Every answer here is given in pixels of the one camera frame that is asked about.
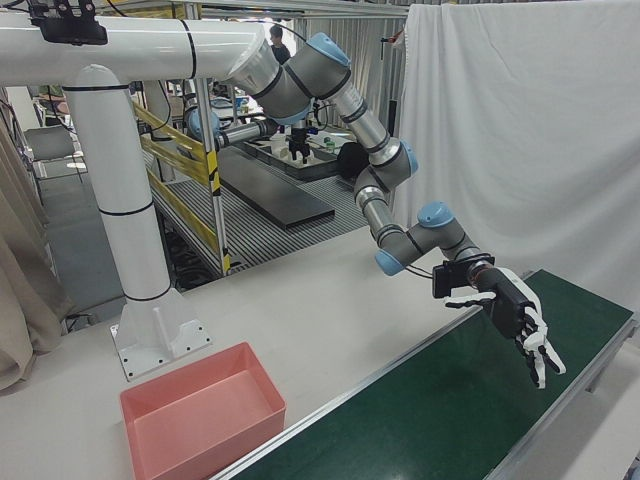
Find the robot hand black white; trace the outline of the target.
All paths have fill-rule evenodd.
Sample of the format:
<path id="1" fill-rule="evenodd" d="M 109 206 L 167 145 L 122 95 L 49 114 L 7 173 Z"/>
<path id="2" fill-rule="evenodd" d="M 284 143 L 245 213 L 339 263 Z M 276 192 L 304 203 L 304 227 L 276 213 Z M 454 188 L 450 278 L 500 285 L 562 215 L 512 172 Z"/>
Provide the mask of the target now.
<path id="1" fill-rule="evenodd" d="M 489 267 L 475 277 L 472 295 L 451 297 L 443 302 L 449 308 L 480 305 L 499 333 L 514 341 L 525 358 L 532 382 L 546 387 L 546 368 L 562 375 L 566 367 L 548 338 L 548 325 L 542 317 L 537 294 L 512 270 Z"/>

